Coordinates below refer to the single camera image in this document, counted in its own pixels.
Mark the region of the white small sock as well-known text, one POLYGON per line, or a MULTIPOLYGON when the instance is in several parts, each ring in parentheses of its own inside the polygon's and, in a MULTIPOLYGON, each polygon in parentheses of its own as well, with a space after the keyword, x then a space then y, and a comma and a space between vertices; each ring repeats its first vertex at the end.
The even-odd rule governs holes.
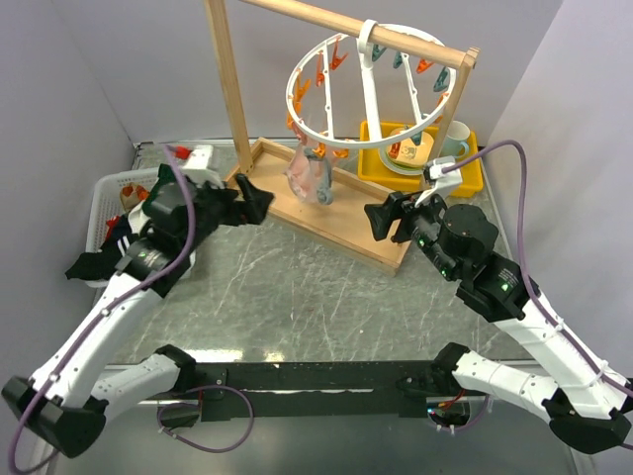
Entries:
POLYGON ((133 235, 139 235, 148 221, 148 216, 142 209, 142 203, 136 205, 127 214, 128 224, 133 235))

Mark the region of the black white striped sock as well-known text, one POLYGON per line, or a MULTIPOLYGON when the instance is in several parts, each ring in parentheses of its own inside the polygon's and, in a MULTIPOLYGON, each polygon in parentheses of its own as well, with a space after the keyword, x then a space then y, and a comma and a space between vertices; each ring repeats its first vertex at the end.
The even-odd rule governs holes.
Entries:
POLYGON ((110 237, 98 251, 81 253, 65 271, 65 277, 82 281, 109 280, 115 273, 117 263, 138 238, 138 234, 110 237))

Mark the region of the dark green dotted sock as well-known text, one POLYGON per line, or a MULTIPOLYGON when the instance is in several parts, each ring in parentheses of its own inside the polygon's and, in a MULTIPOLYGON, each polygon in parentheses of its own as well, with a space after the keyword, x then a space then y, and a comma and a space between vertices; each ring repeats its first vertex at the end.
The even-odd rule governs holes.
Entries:
POLYGON ((167 163, 161 163, 157 171, 157 181, 149 191, 146 202, 149 203, 153 201, 163 186, 176 182, 177 179, 172 167, 167 163))

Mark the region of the orange sock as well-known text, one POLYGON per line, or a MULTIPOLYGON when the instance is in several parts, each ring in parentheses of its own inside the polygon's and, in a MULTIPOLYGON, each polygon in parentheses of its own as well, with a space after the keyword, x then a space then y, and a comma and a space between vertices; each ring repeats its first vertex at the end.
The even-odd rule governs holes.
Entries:
POLYGON ((145 200, 149 195, 149 192, 142 186, 136 188, 136 196, 140 201, 145 200))

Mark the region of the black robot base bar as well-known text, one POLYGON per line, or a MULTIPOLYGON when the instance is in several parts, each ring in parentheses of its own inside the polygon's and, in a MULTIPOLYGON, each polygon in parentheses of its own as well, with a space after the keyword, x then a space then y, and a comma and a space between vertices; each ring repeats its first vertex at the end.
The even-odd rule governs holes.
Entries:
POLYGON ((199 363, 194 390, 163 391, 151 401, 202 403, 204 422, 247 418, 244 395, 256 418, 396 415, 424 418, 427 401, 449 399, 461 387, 429 360, 199 363))

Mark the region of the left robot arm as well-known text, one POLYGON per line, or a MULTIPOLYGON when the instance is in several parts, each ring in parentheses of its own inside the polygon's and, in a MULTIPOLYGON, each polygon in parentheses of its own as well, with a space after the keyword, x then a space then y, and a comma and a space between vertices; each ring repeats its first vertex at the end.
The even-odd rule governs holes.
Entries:
POLYGON ((191 266, 190 255, 220 226, 259 225, 274 201, 244 174, 237 186, 191 179, 155 187, 147 221, 115 267, 98 304, 66 343, 30 377, 12 377, 2 396, 24 428, 68 458, 85 452, 106 424, 161 393, 188 396, 196 361, 164 345, 140 364, 105 378, 133 325, 160 303, 191 266))

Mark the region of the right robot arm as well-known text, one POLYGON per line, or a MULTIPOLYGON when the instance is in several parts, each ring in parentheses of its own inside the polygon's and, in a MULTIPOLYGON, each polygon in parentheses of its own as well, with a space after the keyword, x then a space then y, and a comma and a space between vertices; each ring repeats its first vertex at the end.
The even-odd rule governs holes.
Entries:
POLYGON ((543 369, 527 373, 447 344, 432 381, 441 393, 483 392, 543 420, 569 447, 596 454, 623 447, 632 429, 632 382, 580 341, 520 266, 495 252, 498 229, 473 205, 448 206, 437 194, 417 205, 395 192, 364 208, 376 240, 414 242, 457 297, 508 334, 543 369))

